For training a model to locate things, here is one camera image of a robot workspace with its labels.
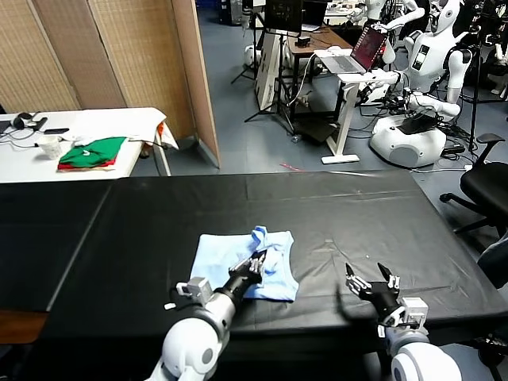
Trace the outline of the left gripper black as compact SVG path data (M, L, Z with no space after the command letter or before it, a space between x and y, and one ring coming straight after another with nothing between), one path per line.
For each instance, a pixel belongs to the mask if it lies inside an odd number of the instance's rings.
M267 250L254 252L229 268L229 280L221 288L230 298L243 298L248 288L262 282L262 271Z

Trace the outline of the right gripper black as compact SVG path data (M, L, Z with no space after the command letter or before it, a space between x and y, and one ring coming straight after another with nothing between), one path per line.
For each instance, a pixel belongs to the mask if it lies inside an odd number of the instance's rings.
M352 267L346 263L346 286L356 296L365 296L374 307L380 318L388 318L390 315L400 315L403 312L402 305L398 302L400 293L400 277L381 263L378 263L386 282L368 283L361 277L356 276Z

